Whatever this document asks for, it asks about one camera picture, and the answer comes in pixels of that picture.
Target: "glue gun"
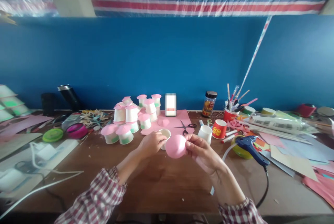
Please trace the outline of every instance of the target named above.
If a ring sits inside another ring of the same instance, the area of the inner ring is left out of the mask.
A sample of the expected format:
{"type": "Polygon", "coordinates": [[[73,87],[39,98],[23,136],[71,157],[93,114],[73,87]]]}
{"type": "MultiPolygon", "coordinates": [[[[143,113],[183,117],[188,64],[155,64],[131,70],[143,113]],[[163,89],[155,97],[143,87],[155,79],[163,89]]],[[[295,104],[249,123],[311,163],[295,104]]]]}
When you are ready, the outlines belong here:
{"type": "Polygon", "coordinates": [[[263,167],[267,167],[270,162],[263,158],[253,147],[253,143],[255,142],[257,136],[247,136],[236,140],[236,143],[242,149],[248,151],[254,159],[263,167]]]}

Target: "person's left hand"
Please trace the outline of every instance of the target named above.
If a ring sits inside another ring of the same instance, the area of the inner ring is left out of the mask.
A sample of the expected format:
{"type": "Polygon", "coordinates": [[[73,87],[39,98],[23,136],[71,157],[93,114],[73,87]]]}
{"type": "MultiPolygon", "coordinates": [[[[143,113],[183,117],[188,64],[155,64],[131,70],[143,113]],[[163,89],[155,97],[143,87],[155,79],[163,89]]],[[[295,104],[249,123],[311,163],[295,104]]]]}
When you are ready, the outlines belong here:
{"type": "Polygon", "coordinates": [[[140,153],[143,159],[156,154],[159,149],[166,143],[167,137],[161,132],[152,132],[146,135],[140,142],[136,151],[140,153]]]}

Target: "jar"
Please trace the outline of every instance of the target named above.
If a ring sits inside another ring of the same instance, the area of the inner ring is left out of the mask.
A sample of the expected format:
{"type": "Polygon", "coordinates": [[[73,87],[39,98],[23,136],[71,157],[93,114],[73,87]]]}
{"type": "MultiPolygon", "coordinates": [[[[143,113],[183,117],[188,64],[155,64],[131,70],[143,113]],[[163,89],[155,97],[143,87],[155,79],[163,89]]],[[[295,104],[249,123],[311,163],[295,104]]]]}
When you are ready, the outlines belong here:
{"type": "Polygon", "coordinates": [[[214,91],[206,91],[205,93],[205,101],[202,110],[202,116],[208,118],[211,116],[213,106],[215,105],[217,98],[217,93],[214,91]]]}

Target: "wooden desk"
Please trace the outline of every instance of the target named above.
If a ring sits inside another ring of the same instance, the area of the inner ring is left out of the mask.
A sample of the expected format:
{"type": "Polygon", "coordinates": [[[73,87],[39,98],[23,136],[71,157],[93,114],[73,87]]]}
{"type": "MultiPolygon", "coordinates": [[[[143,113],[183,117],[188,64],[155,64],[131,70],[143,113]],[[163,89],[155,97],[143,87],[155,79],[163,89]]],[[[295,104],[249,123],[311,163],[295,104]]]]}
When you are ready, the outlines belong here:
{"type": "MultiPolygon", "coordinates": [[[[190,112],[190,119],[198,125],[200,113],[190,112]]],[[[220,118],[215,112],[213,120],[220,118]]],[[[75,198],[85,191],[101,168],[117,165],[134,150],[143,136],[140,131],[128,145],[119,143],[107,145],[101,135],[91,134],[75,148],[57,167],[59,171],[85,172],[73,179],[50,188],[64,198],[70,207],[75,198]]],[[[211,146],[223,156],[230,144],[221,144],[212,138],[211,146]]],[[[139,172],[129,182],[124,200],[120,205],[122,213],[211,213],[217,214],[217,198],[210,195],[211,183],[208,176],[189,157],[174,160],[160,150],[139,167],[139,172]]],[[[239,158],[231,151],[226,159],[243,192],[255,202],[262,197],[266,178],[263,168],[254,159],[239,158]]],[[[269,191],[259,211],[267,215],[319,215],[333,214],[329,205],[313,191],[301,184],[301,178],[291,178],[274,165],[268,167],[269,191]]],[[[46,182],[64,178],[51,173],[46,182]]],[[[16,209],[24,212],[60,212],[59,202],[44,191],[37,192],[24,200],[16,209]]]]}

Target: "hand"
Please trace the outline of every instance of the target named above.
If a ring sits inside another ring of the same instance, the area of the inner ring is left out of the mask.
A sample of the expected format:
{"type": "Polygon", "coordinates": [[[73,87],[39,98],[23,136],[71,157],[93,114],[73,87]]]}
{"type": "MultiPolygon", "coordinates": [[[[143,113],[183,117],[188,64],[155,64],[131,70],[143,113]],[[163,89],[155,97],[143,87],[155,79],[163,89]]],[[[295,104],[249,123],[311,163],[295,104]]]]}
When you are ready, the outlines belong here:
{"type": "Polygon", "coordinates": [[[210,176],[226,166],[222,158],[203,138],[195,134],[188,134],[185,139],[187,141],[185,147],[188,150],[188,155],[210,176]]]}
{"type": "Polygon", "coordinates": [[[143,159],[148,158],[159,151],[166,143],[166,139],[167,137],[161,132],[154,131],[143,138],[136,151],[140,153],[143,159]]]}

